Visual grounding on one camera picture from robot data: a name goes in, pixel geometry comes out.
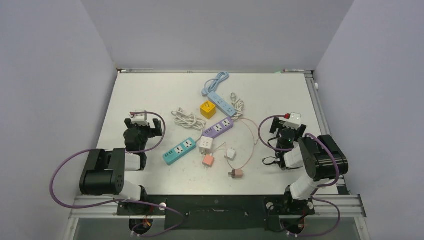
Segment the white cube socket adapter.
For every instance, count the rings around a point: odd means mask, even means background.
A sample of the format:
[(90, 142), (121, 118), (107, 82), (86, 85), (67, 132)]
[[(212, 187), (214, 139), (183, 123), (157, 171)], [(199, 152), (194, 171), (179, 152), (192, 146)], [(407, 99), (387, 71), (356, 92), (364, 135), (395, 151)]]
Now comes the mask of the white cube socket adapter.
[(198, 142), (198, 149), (202, 155), (208, 155), (212, 152), (214, 139), (207, 136), (202, 136)]

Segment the pink wall charger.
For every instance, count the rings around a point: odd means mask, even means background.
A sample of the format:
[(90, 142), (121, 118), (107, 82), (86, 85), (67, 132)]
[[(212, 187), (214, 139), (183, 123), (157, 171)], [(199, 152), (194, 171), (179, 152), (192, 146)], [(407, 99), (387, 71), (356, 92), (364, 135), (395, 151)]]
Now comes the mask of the pink wall charger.
[(205, 169), (211, 168), (215, 162), (215, 158), (212, 154), (206, 154), (203, 158), (202, 164)]

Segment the purple power strip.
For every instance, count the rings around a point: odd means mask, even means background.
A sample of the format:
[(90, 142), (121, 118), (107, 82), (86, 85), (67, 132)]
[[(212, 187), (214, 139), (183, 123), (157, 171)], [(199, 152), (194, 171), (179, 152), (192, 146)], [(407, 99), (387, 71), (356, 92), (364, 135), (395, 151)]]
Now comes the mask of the purple power strip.
[(215, 139), (227, 132), (234, 126), (234, 121), (230, 117), (226, 117), (215, 125), (203, 131), (202, 136)]

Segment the aluminium frame rail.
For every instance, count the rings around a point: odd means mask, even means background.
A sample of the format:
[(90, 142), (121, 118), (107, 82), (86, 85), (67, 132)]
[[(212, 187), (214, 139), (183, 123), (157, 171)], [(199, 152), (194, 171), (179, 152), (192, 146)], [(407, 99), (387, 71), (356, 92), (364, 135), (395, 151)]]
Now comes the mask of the aluminium frame rail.
[[(312, 101), (312, 105), (314, 108), (315, 116), (318, 122), (320, 133), (314, 134), (314, 136), (318, 137), (320, 135), (330, 135), (330, 128), (324, 113), (323, 105), (320, 101), (320, 97), (318, 94), (318, 88), (316, 82), (314, 80), (313, 71), (306, 71), (302, 74), (305, 78), (305, 82), (307, 85), (307, 89)], [(339, 180), (335, 185), (333, 185), (337, 189), (337, 195), (349, 195), (350, 192), (345, 183), (345, 177), (342, 175), (339, 177)]]
[[(317, 195), (312, 201), (314, 206), (315, 215), (313, 217), (332, 218), (337, 216), (337, 210), (330, 203), (336, 205), (340, 211), (342, 218), (365, 218), (366, 211), (360, 195)], [(144, 214), (121, 214), (124, 207), (115, 202), (108, 203), (101, 206), (73, 209), (70, 216), (72, 218), (127, 218), (135, 219), (144, 217)]]

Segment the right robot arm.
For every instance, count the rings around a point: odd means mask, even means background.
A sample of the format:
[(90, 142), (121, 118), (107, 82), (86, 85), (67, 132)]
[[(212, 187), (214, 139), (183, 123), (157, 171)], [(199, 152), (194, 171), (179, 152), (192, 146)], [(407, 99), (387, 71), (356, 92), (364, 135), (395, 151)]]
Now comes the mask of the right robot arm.
[(273, 164), (281, 170), (305, 170), (268, 208), (273, 215), (313, 215), (313, 195), (320, 188), (335, 185), (349, 170), (347, 157), (332, 136), (312, 136), (298, 119), (293, 113), (283, 119), (272, 118), (270, 133), (275, 134), (276, 144), (267, 144), (275, 152)]

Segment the small white wall charger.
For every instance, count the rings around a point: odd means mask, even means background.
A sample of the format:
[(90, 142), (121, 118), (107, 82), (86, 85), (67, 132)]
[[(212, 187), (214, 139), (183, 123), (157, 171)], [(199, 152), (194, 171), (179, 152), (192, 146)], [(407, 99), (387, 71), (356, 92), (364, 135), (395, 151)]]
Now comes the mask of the small white wall charger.
[(224, 157), (227, 160), (233, 161), (235, 159), (235, 157), (236, 157), (236, 154), (237, 153), (236, 153), (236, 150), (235, 149), (229, 148), (229, 149), (226, 150), (226, 153), (225, 153)]

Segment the teal power strip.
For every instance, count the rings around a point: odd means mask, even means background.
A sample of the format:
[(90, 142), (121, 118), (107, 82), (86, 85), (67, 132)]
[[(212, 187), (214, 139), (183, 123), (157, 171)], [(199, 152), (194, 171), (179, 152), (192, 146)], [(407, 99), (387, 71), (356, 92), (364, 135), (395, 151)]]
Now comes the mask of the teal power strip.
[(189, 137), (163, 154), (163, 160), (170, 166), (196, 148), (196, 141)]

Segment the aluminium front frame rail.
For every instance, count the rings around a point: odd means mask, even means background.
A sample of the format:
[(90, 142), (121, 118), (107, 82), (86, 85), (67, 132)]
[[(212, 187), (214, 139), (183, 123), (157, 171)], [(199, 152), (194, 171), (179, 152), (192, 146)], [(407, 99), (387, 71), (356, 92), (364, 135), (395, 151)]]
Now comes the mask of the aluminium front frame rail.
[[(337, 216), (337, 210), (330, 203), (336, 205), (340, 211), (342, 218), (365, 218), (366, 211), (360, 195), (317, 195), (312, 201), (314, 206), (315, 215), (313, 217), (332, 218)], [(124, 207), (115, 202), (108, 203), (101, 206), (73, 209), (70, 216), (72, 218), (127, 218), (135, 219), (144, 217), (144, 214), (121, 214)]]

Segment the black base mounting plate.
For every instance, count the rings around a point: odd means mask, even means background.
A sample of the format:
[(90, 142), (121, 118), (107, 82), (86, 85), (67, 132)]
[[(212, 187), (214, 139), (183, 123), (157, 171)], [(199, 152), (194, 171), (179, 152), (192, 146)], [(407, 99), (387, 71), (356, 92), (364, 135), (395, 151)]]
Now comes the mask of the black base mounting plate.
[(152, 205), (120, 202), (118, 216), (130, 217), (130, 226), (175, 230), (247, 230), (264, 228), (279, 231), (296, 228), (313, 216), (311, 200), (294, 200), (285, 195), (150, 195)]

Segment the yellow cube socket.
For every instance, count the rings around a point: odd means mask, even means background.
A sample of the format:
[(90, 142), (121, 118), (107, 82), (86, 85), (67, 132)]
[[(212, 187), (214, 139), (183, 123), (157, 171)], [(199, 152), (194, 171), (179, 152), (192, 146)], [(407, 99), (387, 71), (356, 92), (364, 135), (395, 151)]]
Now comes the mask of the yellow cube socket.
[(217, 112), (216, 105), (209, 100), (201, 104), (199, 109), (200, 109), (201, 115), (208, 120), (210, 120)]

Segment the aluminium right frame rail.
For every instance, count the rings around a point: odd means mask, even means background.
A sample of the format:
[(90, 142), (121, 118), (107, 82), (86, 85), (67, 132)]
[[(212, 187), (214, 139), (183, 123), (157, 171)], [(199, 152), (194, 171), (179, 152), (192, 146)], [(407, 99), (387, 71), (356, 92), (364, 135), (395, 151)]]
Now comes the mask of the aluminium right frame rail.
[[(318, 137), (320, 135), (330, 135), (330, 128), (324, 113), (323, 105), (320, 101), (320, 97), (318, 94), (318, 88), (316, 82), (314, 80), (313, 71), (306, 71), (302, 74), (305, 78), (305, 82), (307, 85), (307, 89), (312, 101), (312, 105), (314, 108), (315, 116), (318, 122), (320, 133), (314, 134), (314, 136)], [(333, 185), (337, 189), (337, 195), (349, 195), (350, 192), (345, 183), (345, 177), (342, 175), (339, 177), (339, 180), (335, 185)]]

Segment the light blue power strip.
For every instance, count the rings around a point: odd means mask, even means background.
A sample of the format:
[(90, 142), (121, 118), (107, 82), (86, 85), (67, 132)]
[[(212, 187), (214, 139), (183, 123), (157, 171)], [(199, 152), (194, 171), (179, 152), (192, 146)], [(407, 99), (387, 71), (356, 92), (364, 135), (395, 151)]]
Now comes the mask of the light blue power strip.
[(237, 112), (233, 106), (228, 104), (222, 97), (215, 92), (210, 92), (207, 95), (210, 102), (214, 103), (215, 106), (222, 111), (227, 117), (233, 117)]

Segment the brown wall charger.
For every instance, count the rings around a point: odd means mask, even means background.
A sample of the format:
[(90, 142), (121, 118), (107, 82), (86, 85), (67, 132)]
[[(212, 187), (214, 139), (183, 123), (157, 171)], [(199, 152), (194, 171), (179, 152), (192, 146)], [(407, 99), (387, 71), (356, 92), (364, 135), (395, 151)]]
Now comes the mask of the brown wall charger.
[(244, 172), (242, 169), (233, 169), (228, 175), (233, 179), (240, 179), (244, 176)]

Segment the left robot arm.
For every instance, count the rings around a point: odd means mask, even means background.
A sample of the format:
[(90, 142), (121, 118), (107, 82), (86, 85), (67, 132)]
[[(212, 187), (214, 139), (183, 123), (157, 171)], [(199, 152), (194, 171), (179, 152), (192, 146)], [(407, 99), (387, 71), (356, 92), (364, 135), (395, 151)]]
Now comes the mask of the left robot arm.
[(125, 180), (126, 172), (139, 172), (146, 168), (146, 149), (150, 138), (163, 135), (162, 123), (154, 118), (154, 127), (145, 120), (124, 120), (124, 148), (90, 150), (79, 181), (83, 195), (111, 196), (130, 200), (129, 208), (136, 215), (148, 211), (147, 191), (142, 185)]

